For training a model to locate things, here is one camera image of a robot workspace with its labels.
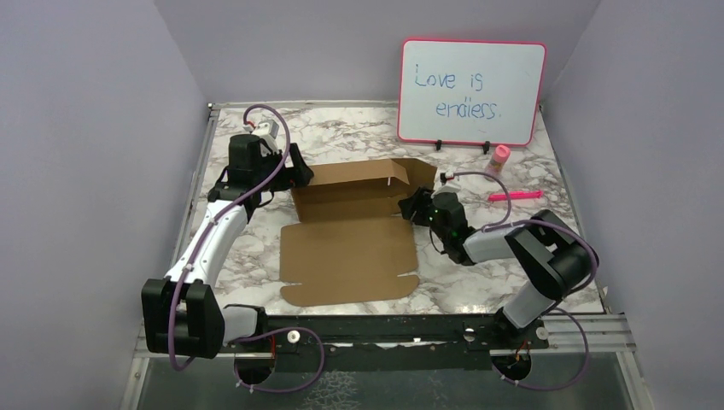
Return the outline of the brown cardboard box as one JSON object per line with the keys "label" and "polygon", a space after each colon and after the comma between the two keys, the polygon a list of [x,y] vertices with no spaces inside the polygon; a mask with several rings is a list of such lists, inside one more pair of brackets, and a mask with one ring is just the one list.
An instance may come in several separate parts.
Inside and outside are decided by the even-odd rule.
{"label": "brown cardboard box", "polygon": [[412,224],[399,201],[433,188],[437,168],[414,158],[311,167],[291,196],[298,223],[280,233],[282,298],[297,307],[409,296],[419,284]]}

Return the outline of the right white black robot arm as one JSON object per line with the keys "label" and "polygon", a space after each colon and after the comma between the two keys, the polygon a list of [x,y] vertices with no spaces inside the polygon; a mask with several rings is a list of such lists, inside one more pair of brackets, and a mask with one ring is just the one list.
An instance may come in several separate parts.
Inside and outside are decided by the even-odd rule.
{"label": "right white black robot arm", "polygon": [[528,281],[496,312],[492,327],[494,340],[506,348],[521,342],[527,329],[566,296],[587,286],[599,266],[593,248],[549,209],[528,220],[475,229],[453,192],[419,188],[398,205],[402,218],[428,227],[441,242],[441,253],[456,264],[519,263]]}

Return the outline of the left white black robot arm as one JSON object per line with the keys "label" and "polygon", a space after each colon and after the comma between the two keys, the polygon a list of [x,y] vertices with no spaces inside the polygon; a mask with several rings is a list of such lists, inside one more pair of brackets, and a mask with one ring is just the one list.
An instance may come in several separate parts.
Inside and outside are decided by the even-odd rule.
{"label": "left white black robot arm", "polygon": [[269,137],[231,137],[228,164],[207,193],[199,230],[163,278],[151,278],[141,290],[147,348],[167,354],[177,371],[194,359],[214,358],[224,344],[237,340],[245,349],[265,346],[268,328],[262,307],[241,305],[226,314],[213,287],[231,250],[251,220],[263,208],[265,192],[308,185],[314,173],[296,143],[274,149]]}

